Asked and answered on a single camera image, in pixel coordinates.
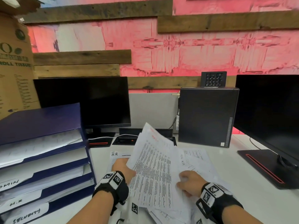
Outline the white handwritten tray label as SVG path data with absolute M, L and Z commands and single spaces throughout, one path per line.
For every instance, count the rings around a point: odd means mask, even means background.
M 22 207 L 21 210 L 11 214 L 4 224 L 26 224 L 36 218 L 41 217 L 49 210 L 49 203 L 31 206 L 28 208 Z
M 0 182 L 0 192 L 9 190 L 20 183 L 20 179 L 12 179 L 4 182 Z
M 0 213 L 5 212 L 5 211 L 9 211 L 9 210 L 14 209 L 18 206 L 26 204 L 30 201 L 31 201 L 31 199 L 29 197 L 23 197 L 23 198 L 15 197 L 15 198 L 12 198 L 10 200 L 7 200 L 7 201 L 3 202 L 2 204 L 0 204 Z

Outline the small black computer monitor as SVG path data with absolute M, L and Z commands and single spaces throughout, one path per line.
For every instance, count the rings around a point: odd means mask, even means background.
M 127 77 L 34 79 L 41 108 L 80 104 L 90 147 L 109 147 L 115 133 L 104 128 L 131 126 Z

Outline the black keypad device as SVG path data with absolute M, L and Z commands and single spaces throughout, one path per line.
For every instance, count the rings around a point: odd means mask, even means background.
M 201 87 L 225 87 L 226 86 L 226 71 L 202 72 Z

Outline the person's left forearm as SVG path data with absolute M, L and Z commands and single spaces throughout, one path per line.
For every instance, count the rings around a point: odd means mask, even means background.
M 113 205 L 112 194 L 99 191 L 66 224 L 108 224 Z

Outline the brown cardboard box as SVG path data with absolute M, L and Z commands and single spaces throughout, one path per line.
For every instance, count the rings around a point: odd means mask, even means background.
M 17 19 L 35 12 L 40 4 L 39 0 L 0 0 L 0 120 L 40 108 L 28 28 Z

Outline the stack of papers in tray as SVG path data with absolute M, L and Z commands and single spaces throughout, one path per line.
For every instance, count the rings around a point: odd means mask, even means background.
M 30 202 L 36 201 L 36 200 L 43 200 L 45 198 L 51 197 L 51 196 L 60 196 L 63 193 L 71 192 L 75 189 L 79 189 L 84 186 L 91 186 L 94 184 L 94 178 L 82 178 L 78 181 L 75 181 L 73 179 L 73 183 L 67 183 L 63 182 L 61 184 L 57 184 L 54 186 L 51 186 L 49 188 L 45 188 L 43 190 L 38 190 L 30 193 L 26 193 L 24 195 L 16 196 L 17 198 L 23 198 L 23 197 L 29 197 L 31 199 Z
M 82 142 L 79 130 L 71 130 L 53 135 L 0 146 L 0 168 L 18 164 L 26 158 L 34 157 L 63 146 Z
M 39 180 L 45 179 L 47 177 L 51 177 L 56 174 L 60 174 L 60 173 L 66 172 L 68 170 L 75 169 L 77 167 L 84 166 L 87 164 L 90 164 L 90 162 L 88 161 L 87 158 L 84 158 L 84 159 L 80 159 L 77 161 L 65 163 L 63 165 L 55 166 L 55 167 L 52 167 L 49 169 L 40 170 L 38 172 L 35 172 L 33 174 L 33 176 L 30 178 L 29 177 L 13 177 L 12 179 L 16 179 L 16 178 L 20 179 L 20 183 L 13 188 L 17 188 L 17 187 L 21 187 L 21 186 L 24 186 L 24 185 L 27 185 L 30 183 L 34 183 Z

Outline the black desktop computer case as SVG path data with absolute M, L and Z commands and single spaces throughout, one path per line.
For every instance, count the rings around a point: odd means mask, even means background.
M 183 87 L 178 141 L 229 148 L 237 108 L 236 87 Z

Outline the dark wooden wall plank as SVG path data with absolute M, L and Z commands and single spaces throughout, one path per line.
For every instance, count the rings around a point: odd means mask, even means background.
M 157 32 L 299 30 L 299 10 L 158 16 Z
M 120 76 L 119 64 L 81 64 L 35 66 L 38 78 Z
M 78 52 L 33 53 L 35 66 L 82 65 L 82 64 L 131 64 L 131 50 L 101 50 Z
M 144 0 L 39 8 L 17 18 L 25 25 L 77 23 L 172 15 L 173 0 Z
M 181 87 L 199 87 L 201 76 L 154 76 L 128 77 L 129 89 L 180 89 Z

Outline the blue document tray organizer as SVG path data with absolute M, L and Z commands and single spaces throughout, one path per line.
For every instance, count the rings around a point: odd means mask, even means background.
M 80 105 L 78 103 L 15 112 L 0 120 L 0 146 L 76 129 L 79 130 L 83 138 L 82 142 L 69 144 L 34 157 L 26 158 L 21 163 L 2 167 L 0 168 L 0 182 L 11 180 L 13 177 L 30 178 L 35 172 L 40 170 L 49 169 L 84 158 L 87 158 L 90 164 L 47 177 L 34 183 L 0 192 L 0 201 L 6 201 L 26 193 L 43 190 L 63 182 L 73 183 L 73 179 L 78 181 L 85 178 L 85 176 L 87 176 L 87 178 L 94 178 L 94 184 L 63 193 L 60 196 L 54 195 L 43 200 L 23 204 L 9 211 L 1 212 L 0 224 L 4 224 L 11 214 L 21 210 L 22 207 L 28 208 L 43 203 L 49 203 L 48 212 L 41 217 L 51 214 L 91 196 L 96 183 L 89 142 L 85 130 L 82 127 Z

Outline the person's right hand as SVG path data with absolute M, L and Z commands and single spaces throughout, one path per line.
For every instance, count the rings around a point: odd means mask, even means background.
M 202 188 L 208 182 L 198 173 L 192 170 L 185 170 L 179 174 L 180 180 L 176 186 L 182 190 L 187 197 L 200 197 Z

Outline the black wristband with marker tags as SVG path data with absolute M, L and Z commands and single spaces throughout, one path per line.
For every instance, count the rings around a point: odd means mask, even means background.
M 201 196 L 196 202 L 196 206 L 204 215 L 216 224 L 223 224 L 222 213 L 224 208 L 242 204 L 224 186 L 217 183 L 206 183 L 201 189 Z
M 111 193 L 113 196 L 114 202 L 110 216 L 117 210 L 116 205 L 124 205 L 129 196 L 129 188 L 125 182 L 125 176 L 119 170 L 106 173 L 96 185 L 92 196 L 95 196 L 99 191 Z

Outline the pile of loose paper sheets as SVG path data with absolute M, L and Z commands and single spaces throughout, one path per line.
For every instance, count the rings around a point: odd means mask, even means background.
M 145 222 L 139 218 L 140 207 L 137 205 L 137 200 L 133 197 L 129 197 L 125 202 L 118 203 L 115 209 L 121 213 L 116 224 L 145 224 Z M 185 223 L 157 209 L 151 211 L 146 209 L 146 211 L 155 221 L 155 224 L 210 224 L 209 221 L 198 212 L 194 212 L 191 215 L 191 219 Z

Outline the person's left hand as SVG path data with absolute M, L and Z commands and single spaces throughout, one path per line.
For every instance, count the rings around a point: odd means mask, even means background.
M 131 180 L 126 180 L 126 163 L 128 162 L 128 158 L 119 158 L 115 161 L 115 163 L 112 165 L 111 171 L 120 171 L 124 178 L 127 185 L 130 184 Z

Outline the person's right forearm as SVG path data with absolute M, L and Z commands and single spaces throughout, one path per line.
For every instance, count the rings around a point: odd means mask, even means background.
M 260 220 L 237 205 L 224 208 L 222 212 L 222 222 L 223 224 L 263 224 Z

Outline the bundle of printed paper sheets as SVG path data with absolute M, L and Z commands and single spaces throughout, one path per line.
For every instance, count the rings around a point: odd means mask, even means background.
M 190 208 L 176 186 L 180 180 L 177 147 L 150 124 L 145 123 L 126 165 L 136 172 L 129 184 L 129 197 L 140 207 L 178 213 Z

